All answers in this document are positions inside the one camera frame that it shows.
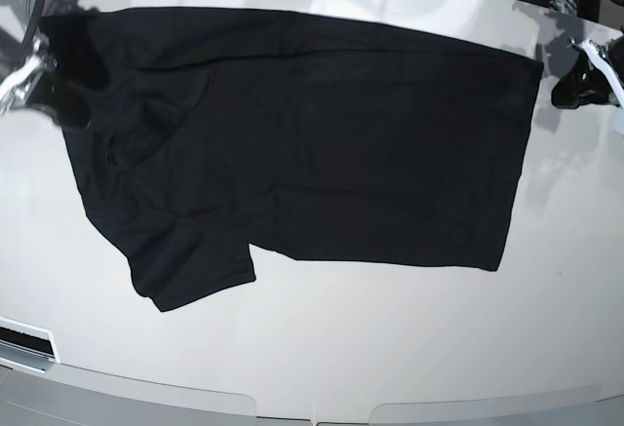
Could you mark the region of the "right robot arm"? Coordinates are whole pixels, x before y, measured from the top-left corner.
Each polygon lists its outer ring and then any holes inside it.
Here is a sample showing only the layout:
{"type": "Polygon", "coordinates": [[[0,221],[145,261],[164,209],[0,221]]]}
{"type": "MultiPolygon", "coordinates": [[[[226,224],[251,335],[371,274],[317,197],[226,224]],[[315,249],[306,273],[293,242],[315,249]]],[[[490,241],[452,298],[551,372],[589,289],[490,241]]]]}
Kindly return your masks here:
{"type": "Polygon", "coordinates": [[[15,0],[23,9],[23,34],[1,30],[1,113],[32,109],[65,131],[89,127],[91,111],[84,90],[101,91],[109,83],[93,45],[79,0],[15,0]]]}

